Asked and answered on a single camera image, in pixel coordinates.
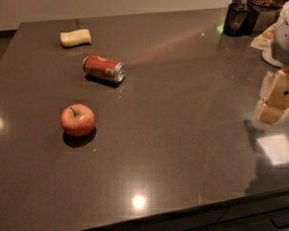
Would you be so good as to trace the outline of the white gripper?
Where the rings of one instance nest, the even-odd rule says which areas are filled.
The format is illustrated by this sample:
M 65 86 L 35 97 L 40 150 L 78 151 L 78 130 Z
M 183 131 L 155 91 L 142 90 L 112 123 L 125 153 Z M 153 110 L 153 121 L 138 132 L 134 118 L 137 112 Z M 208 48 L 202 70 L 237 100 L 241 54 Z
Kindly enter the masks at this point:
M 289 2 L 285 3 L 273 33 L 273 56 L 288 64 L 277 72 L 268 71 L 255 109 L 255 119 L 265 124 L 275 124 L 289 108 Z

